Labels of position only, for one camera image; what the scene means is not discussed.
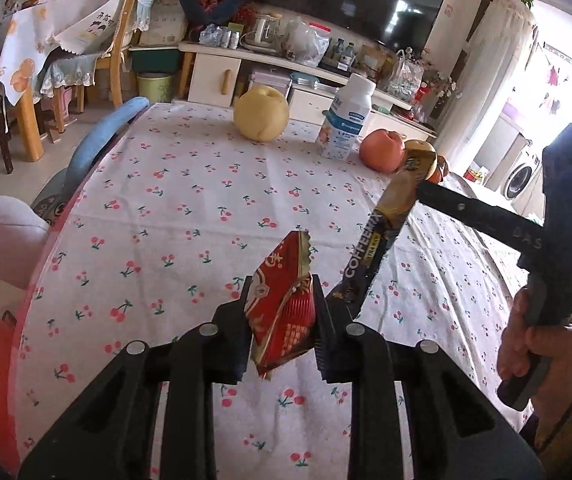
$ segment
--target metal screw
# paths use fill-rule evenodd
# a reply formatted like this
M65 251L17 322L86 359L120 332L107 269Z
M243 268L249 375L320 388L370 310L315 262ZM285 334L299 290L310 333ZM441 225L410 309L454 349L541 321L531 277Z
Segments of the metal screw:
M430 339L424 339L419 343L419 348L421 348L427 354L436 354L440 350L440 346Z
M219 327L214 323L204 323L199 327L199 333L204 336L213 336L219 332Z
M366 329L361 323L350 323L346 325L346 333L348 335L360 336L363 335L364 332L366 332Z
M143 341L131 341L128 343L128 346L126 346L126 352L128 352L130 355L139 355L145 349L146 345Z

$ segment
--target cherry print tablecloth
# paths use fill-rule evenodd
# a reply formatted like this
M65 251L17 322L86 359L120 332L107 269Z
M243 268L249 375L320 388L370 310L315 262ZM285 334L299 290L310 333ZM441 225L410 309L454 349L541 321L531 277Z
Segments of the cherry print tablecloth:
M290 230L310 232L324 290L341 279L387 178L355 153L320 158L313 124L291 121L264 145L231 117L189 103L150 108L53 233L14 356L22 457L128 341L164 344L210 320ZM495 395L513 292L475 231L416 205L359 320L389 340L437 341L518 428L525 414ZM250 364L213 396L221 479L346 477L351 387L323 383L312 352L271 381Z

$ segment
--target plastic bag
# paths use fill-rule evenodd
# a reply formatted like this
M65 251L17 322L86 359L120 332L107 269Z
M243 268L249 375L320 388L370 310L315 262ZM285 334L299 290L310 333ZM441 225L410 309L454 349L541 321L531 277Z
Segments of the plastic bag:
M411 103L421 86L423 66L406 59L403 50L397 52L397 56L399 59L393 71L387 77L380 79L378 87L397 99Z
M206 46L219 46L224 27L211 23L199 35L199 43Z
M290 20L281 47L286 59L306 66L316 67L330 45L330 29L301 17Z

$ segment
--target green bucket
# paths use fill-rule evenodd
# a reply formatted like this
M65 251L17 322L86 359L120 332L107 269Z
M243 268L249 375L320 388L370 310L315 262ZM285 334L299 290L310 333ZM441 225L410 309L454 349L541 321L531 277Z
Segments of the green bucket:
M173 98L173 76L148 72L136 75L139 95L151 103L169 103Z

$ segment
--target human hand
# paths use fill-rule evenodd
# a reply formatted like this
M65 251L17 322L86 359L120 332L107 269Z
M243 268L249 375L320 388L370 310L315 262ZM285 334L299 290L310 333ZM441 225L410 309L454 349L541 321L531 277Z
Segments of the human hand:
M552 358L548 374L532 397L540 424L554 426L572 402L572 325L531 326L524 323L528 289L515 295L497 358L499 377L522 377L530 368L528 351Z

